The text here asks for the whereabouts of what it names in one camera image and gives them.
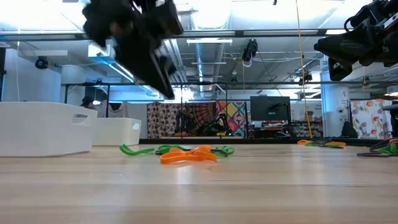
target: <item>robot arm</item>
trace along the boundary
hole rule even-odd
[[[340,81],[359,61],[362,66],[381,62],[385,67],[398,63],[398,0],[377,0],[344,24],[347,33],[318,40],[314,49],[329,56],[330,79]],[[353,30],[347,29],[350,22]]]

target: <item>orange plastic object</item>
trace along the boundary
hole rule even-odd
[[[309,140],[299,140],[297,142],[297,144],[308,144],[308,143],[313,143],[313,141],[309,141]],[[345,142],[327,142],[326,144],[333,144],[333,145],[338,145],[338,146],[346,146],[347,144]]]
[[[161,164],[170,164],[180,161],[217,161],[218,156],[211,153],[211,146],[198,146],[188,152],[181,149],[171,148],[170,152],[160,156]]]

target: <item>air duct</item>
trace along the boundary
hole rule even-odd
[[[201,0],[200,4],[205,5],[207,1]],[[231,10],[230,0],[217,0],[208,2],[209,7],[197,7],[198,11],[191,15],[191,26],[193,30],[227,30]],[[224,44],[205,43],[196,44],[197,68],[201,82],[215,82],[220,71],[220,64],[224,52]],[[209,98],[214,96],[215,87],[213,85],[200,86],[200,96]]]

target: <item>ceiling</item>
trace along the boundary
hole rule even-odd
[[[182,14],[180,20],[185,30],[191,30],[191,17],[198,19],[201,17],[204,22],[211,24],[217,17],[217,11],[226,8],[225,5],[218,5],[218,1],[200,0],[206,3],[206,7],[212,7],[207,11],[211,17],[206,17],[201,11],[186,15],[183,13],[186,8],[191,8],[197,1],[175,0],[177,9]],[[253,29],[298,29],[297,11],[295,0],[281,0],[276,6],[272,5],[271,0],[232,0],[228,5],[231,15],[229,18],[228,29],[231,30],[253,30]],[[359,9],[370,2],[370,0],[298,0],[299,18],[301,29],[341,29],[344,21],[356,14]],[[18,10],[31,19],[21,20],[21,16],[16,14],[0,14],[0,28],[3,33],[20,31],[57,31],[57,32],[80,32],[85,19],[81,15],[83,4],[62,3],[61,0],[0,0],[0,4],[6,6],[6,12]],[[312,71],[314,80],[319,80],[320,66],[318,58],[322,55],[315,52],[313,45],[319,37],[303,37],[302,50],[304,54],[303,63],[306,64],[315,59],[309,69]],[[233,38],[231,44],[224,44],[224,51],[221,61],[225,62],[220,66],[220,73],[216,77],[218,81],[229,81],[231,77],[236,77],[239,82],[268,82],[268,81],[298,81],[301,73],[295,74],[301,67],[300,61],[300,39],[298,37],[262,37],[256,38],[259,53],[256,60],[250,67],[243,66],[240,60],[243,49],[248,43],[248,38]],[[74,64],[90,68],[93,72],[88,75],[89,80],[103,79],[105,82],[120,82],[120,74],[115,72],[107,65],[93,64],[92,59],[88,58],[88,40],[76,41],[35,41],[22,42],[19,50],[67,50],[67,56],[49,57],[52,62],[59,65]],[[177,39],[177,45],[185,69],[195,70],[196,65],[192,62],[197,61],[195,44],[187,44],[187,39]],[[347,80],[360,81],[364,75],[370,76],[371,80],[392,80],[397,73],[395,67],[384,68],[380,64],[374,64],[366,69],[359,65]],[[198,75],[188,76],[188,81],[198,82]],[[231,86],[236,90],[262,88],[274,88],[274,85],[237,85]],[[367,91],[383,92],[385,85],[374,85]],[[279,85],[278,88],[299,88],[297,85]],[[119,88],[118,91],[133,91],[129,88]],[[352,86],[351,91],[361,91],[361,85]]]

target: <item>orange toy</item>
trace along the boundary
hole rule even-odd
[[[211,153],[211,146],[198,146],[188,152],[181,149],[171,148],[170,152],[160,156],[161,164],[170,164],[180,161],[217,161],[218,156]]]

